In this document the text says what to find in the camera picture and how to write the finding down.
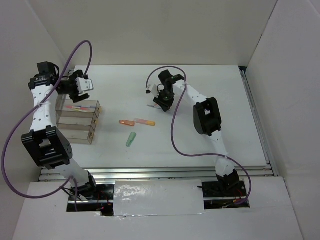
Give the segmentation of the grey thin pen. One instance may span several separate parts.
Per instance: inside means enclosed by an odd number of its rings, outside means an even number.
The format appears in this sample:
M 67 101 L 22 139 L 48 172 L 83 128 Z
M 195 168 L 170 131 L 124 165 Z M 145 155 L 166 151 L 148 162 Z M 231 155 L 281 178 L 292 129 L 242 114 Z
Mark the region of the grey thin pen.
M 153 108 L 153 109 L 158 109 L 158 110 L 162 110 L 162 108 L 160 106 L 155 106 L 155 105 L 147 105 L 147 107 Z

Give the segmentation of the orange pink highlighter marker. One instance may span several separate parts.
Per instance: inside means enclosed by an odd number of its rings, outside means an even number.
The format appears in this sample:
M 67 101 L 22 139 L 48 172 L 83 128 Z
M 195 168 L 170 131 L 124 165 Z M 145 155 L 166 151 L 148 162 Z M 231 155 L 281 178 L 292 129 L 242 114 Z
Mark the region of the orange pink highlighter marker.
M 154 127 L 156 125 L 155 121 L 145 120 L 145 119 L 140 119 L 140 118 L 135 118 L 134 122 L 137 124 L 142 124 L 142 125 L 147 125 L 147 126 L 152 126 L 152 127 Z

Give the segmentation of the yellow thin pen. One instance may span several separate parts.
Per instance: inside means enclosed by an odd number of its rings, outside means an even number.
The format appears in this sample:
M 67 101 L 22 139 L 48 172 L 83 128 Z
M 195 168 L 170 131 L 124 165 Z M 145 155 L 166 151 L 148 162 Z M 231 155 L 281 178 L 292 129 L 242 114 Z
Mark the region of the yellow thin pen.
M 89 112 L 88 109 L 84 110 L 84 109 L 72 109 L 73 111 L 77 111 L 77 112 Z

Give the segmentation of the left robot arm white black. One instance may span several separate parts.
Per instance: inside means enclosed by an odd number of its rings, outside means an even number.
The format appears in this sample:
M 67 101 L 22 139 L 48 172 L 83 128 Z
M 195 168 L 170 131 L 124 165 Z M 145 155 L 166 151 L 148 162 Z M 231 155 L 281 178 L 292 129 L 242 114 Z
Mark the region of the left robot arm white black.
M 60 69 L 52 62 L 38 63 L 37 68 L 38 74 L 28 83 L 36 110 L 29 133 L 21 137 L 22 144 L 37 166 L 56 170 L 65 179 L 73 177 L 71 191 L 92 200 L 99 187 L 94 177 L 74 160 L 70 142 L 58 129 L 56 103 L 59 95 L 69 95 L 74 103 L 88 99 L 93 82 L 82 70 L 63 75 L 60 80 Z

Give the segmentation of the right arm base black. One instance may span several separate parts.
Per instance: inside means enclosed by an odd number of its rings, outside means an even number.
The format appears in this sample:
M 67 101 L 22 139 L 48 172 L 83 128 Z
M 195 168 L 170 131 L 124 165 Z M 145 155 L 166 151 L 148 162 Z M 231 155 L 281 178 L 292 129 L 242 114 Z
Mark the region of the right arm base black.
M 243 180 L 229 190 L 222 189 L 218 181 L 202 182 L 197 188 L 202 190 L 205 210 L 250 207 L 248 201 L 242 202 L 247 197 L 247 190 Z

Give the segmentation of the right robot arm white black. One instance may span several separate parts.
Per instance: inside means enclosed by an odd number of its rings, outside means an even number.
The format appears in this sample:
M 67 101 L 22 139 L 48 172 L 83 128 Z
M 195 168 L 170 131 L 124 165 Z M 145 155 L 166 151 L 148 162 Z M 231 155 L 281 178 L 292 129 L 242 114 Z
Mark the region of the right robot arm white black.
M 174 96 L 183 97 L 193 108 L 193 125 L 198 134 L 207 136 L 217 152 L 215 163 L 215 174 L 218 190 L 223 196 L 230 196 L 240 182 L 238 172 L 233 161 L 228 159 L 222 138 L 222 118 L 218 106 L 218 101 L 214 97 L 207 97 L 195 88 L 186 83 L 186 78 L 181 74 L 172 75 L 169 70 L 162 71 L 158 78 L 163 89 L 158 90 L 157 86 L 153 91 L 153 102 L 156 103 L 163 112 L 170 110 L 174 103 Z

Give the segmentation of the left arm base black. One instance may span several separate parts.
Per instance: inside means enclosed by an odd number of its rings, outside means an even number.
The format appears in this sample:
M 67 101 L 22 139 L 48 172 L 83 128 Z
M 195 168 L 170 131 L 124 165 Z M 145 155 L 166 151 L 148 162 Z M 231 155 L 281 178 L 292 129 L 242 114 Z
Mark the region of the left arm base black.
M 89 197 L 75 192 L 71 188 L 64 188 L 68 195 L 67 212 L 97 212 L 105 217 L 114 215 L 114 184 L 98 184 L 96 191 Z

